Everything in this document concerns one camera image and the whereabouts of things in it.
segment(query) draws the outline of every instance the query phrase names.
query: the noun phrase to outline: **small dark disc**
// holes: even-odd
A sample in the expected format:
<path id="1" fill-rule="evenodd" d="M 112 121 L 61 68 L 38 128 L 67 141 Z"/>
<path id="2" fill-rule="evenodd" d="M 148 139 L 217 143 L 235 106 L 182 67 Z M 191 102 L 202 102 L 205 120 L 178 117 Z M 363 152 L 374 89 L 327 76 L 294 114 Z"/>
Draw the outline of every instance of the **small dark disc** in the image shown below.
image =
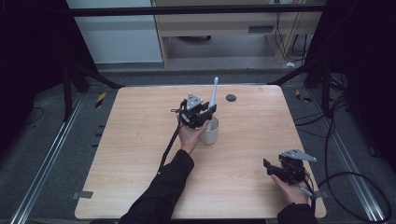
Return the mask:
<path id="1" fill-rule="evenodd" d="M 233 94 L 228 94 L 225 99 L 227 99 L 228 102 L 234 102 L 236 101 L 236 96 Z"/>

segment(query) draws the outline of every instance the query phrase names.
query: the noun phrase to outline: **tape on floor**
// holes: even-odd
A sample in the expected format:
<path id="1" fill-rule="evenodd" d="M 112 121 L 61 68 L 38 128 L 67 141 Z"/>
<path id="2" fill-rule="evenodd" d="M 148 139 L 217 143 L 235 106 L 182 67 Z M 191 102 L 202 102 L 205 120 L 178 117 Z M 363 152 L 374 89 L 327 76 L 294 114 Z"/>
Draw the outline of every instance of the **tape on floor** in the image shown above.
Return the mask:
<path id="1" fill-rule="evenodd" d="M 106 93 L 102 92 L 99 94 L 98 100 L 96 101 L 96 105 L 95 108 L 100 108 L 100 106 L 102 105 L 103 101 L 105 100 L 106 97 Z"/>

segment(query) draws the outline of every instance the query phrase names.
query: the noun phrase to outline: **white cabinet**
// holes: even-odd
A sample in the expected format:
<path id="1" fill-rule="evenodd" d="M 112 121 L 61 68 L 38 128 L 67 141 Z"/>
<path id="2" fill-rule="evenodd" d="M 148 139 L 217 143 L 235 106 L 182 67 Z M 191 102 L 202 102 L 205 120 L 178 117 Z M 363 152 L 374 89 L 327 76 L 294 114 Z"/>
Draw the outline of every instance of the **white cabinet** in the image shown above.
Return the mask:
<path id="1" fill-rule="evenodd" d="M 67 0 L 70 8 L 151 7 L 149 0 Z M 97 64 L 162 63 L 153 16 L 76 17 Z"/>

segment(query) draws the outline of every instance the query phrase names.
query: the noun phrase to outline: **aluminum rail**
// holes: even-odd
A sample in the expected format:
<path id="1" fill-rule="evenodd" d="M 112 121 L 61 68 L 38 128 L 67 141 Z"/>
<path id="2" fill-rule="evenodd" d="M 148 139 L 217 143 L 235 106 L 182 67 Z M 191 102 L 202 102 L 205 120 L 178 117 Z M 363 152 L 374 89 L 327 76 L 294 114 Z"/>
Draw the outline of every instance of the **aluminum rail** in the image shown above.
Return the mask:
<path id="1" fill-rule="evenodd" d="M 315 91 L 309 92 L 313 96 L 313 101 L 315 102 L 317 109 L 323 112 L 320 106 L 320 98 L 318 96 L 318 93 Z M 330 121 L 327 118 L 324 118 L 323 121 L 325 122 L 326 127 L 330 128 Z M 361 174 L 361 171 L 350 156 L 348 149 L 344 145 L 342 137 L 339 135 L 337 130 L 334 130 L 331 139 L 332 146 L 334 147 L 335 152 L 337 153 L 341 163 L 343 164 L 344 169 L 349 172 Z M 376 201 L 374 194 L 371 192 L 367 182 L 363 178 L 354 175 L 350 176 L 349 180 L 361 201 L 361 205 L 363 206 L 367 217 L 372 221 L 380 221 L 385 219 L 384 213 L 382 212 L 378 202 Z"/>
<path id="2" fill-rule="evenodd" d="M 11 218 L 11 224 L 23 224 L 26 222 L 33 206 L 35 205 L 35 201 L 42 190 L 48 175 L 50 174 L 51 168 L 58 157 L 59 152 L 64 144 L 64 140 L 68 135 L 73 122 L 76 119 L 77 113 L 81 107 L 82 101 L 84 100 L 85 94 L 81 93 L 78 95 L 76 99 L 75 105 L 73 106 L 74 110 L 70 116 L 70 118 L 64 122 L 60 131 L 56 135 L 52 146 L 49 149 L 47 157 L 44 159 L 39 171 L 35 176 L 35 180 L 32 185 L 28 189 L 25 197 L 23 198 L 18 210 L 14 213 Z"/>

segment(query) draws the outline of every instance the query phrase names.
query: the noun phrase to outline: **person's hand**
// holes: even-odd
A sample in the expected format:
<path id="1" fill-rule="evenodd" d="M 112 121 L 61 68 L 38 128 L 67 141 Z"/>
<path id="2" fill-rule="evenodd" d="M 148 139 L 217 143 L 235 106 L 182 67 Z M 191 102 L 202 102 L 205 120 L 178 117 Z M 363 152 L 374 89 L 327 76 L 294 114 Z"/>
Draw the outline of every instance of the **person's hand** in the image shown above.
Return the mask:
<path id="1" fill-rule="evenodd" d="M 187 153 L 191 154 L 195 146 L 198 144 L 199 136 L 204 133 L 207 129 L 208 120 L 198 129 L 189 128 L 183 125 L 178 132 L 178 138 L 180 139 L 181 149 L 185 150 Z"/>
<path id="2" fill-rule="evenodd" d="M 276 175 L 271 175 L 271 177 L 277 186 L 282 190 L 283 195 L 285 196 L 285 199 L 288 203 L 308 203 L 308 195 L 306 195 L 300 189 L 300 187 L 308 189 L 304 181 L 296 185 L 288 185 L 287 183 L 280 180 Z"/>

